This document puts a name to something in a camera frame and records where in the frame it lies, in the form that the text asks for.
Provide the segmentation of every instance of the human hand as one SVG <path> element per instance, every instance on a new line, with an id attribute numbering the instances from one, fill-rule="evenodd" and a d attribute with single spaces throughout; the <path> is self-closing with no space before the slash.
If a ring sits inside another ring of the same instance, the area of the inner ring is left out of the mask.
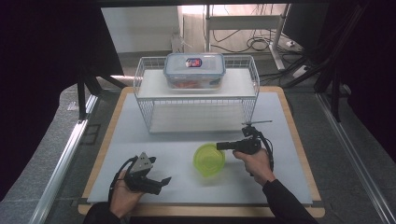
<path id="1" fill-rule="evenodd" d="M 245 163 L 247 172 L 253 174 L 254 180 L 260 185 L 264 186 L 267 181 L 273 182 L 276 179 L 270 168 L 267 150 L 264 148 L 253 155 L 234 150 L 233 155 Z"/>
<path id="2" fill-rule="evenodd" d="M 144 192 L 130 191 L 125 181 L 123 180 L 125 171 L 122 171 L 119 180 L 114 186 L 114 191 L 110 203 L 110 212 L 118 218 L 125 217 L 131 212 L 139 202 L 140 198 L 145 194 Z"/>

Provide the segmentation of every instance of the container lid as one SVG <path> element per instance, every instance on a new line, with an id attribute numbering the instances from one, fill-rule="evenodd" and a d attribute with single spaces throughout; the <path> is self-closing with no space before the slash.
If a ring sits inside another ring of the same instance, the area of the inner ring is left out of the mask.
<path id="1" fill-rule="evenodd" d="M 210 75 L 224 76 L 224 57 L 218 53 L 171 53 L 166 57 L 163 73 L 166 76 Z"/>
<path id="2" fill-rule="evenodd" d="M 223 168 L 224 162 L 224 152 L 218 150 L 214 143 L 207 143 L 200 146 L 195 151 L 193 159 L 194 167 L 204 177 L 217 174 Z"/>

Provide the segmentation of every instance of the blue container lid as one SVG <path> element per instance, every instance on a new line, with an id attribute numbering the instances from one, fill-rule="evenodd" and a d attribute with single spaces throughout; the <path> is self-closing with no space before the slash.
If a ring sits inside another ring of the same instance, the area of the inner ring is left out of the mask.
<path id="1" fill-rule="evenodd" d="M 223 77 L 224 57 L 219 53 L 171 53 L 166 57 L 163 73 L 167 77 Z"/>

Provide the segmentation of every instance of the white wall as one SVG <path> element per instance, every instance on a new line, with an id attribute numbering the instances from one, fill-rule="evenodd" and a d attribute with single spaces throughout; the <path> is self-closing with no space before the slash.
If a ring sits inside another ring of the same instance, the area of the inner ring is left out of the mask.
<path id="1" fill-rule="evenodd" d="M 117 53 L 171 50 L 172 33 L 179 31 L 182 18 L 178 7 L 110 7 L 102 12 Z"/>

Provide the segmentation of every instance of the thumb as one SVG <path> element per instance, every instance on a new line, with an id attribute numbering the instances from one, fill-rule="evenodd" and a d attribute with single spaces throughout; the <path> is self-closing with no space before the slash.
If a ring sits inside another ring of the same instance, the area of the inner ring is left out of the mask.
<path id="1" fill-rule="evenodd" d="M 234 150 L 234 151 L 233 151 L 233 155 L 234 155 L 238 160 L 242 160 L 242 161 L 244 161 L 245 158 L 246 158 L 246 156 L 247 156 L 247 154 L 245 154 L 245 153 L 243 153 L 243 152 L 240 152 L 240 151 L 237 151 L 237 150 Z"/>

